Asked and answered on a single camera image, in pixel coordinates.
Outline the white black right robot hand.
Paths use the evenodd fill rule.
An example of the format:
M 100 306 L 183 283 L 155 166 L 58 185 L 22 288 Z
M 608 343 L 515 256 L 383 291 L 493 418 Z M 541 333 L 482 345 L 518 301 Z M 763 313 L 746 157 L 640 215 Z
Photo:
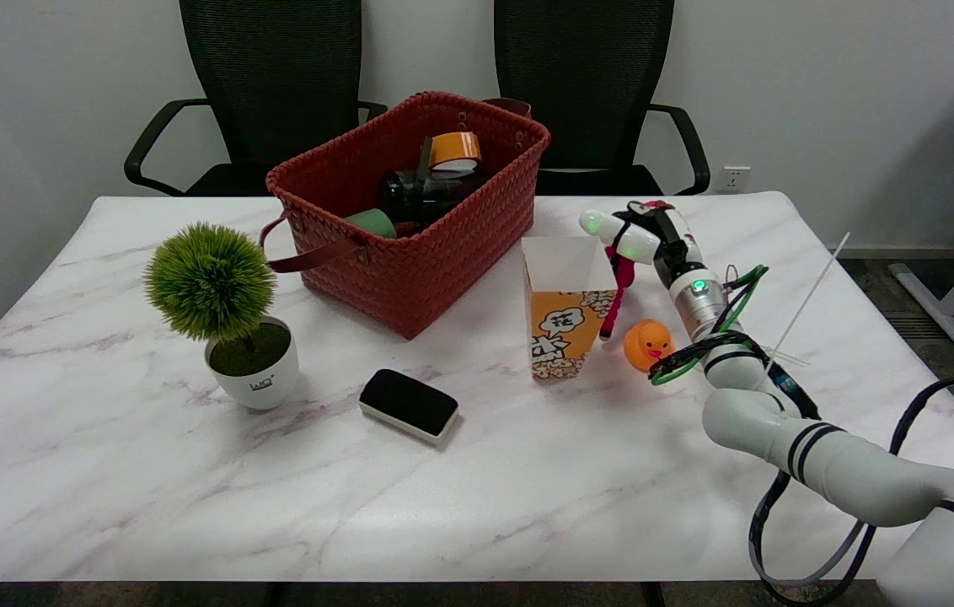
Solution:
M 632 200 L 623 211 L 582 212 L 578 223 L 613 256 L 653 266 L 664 287 L 705 266 L 681 212 L 663 200 Z

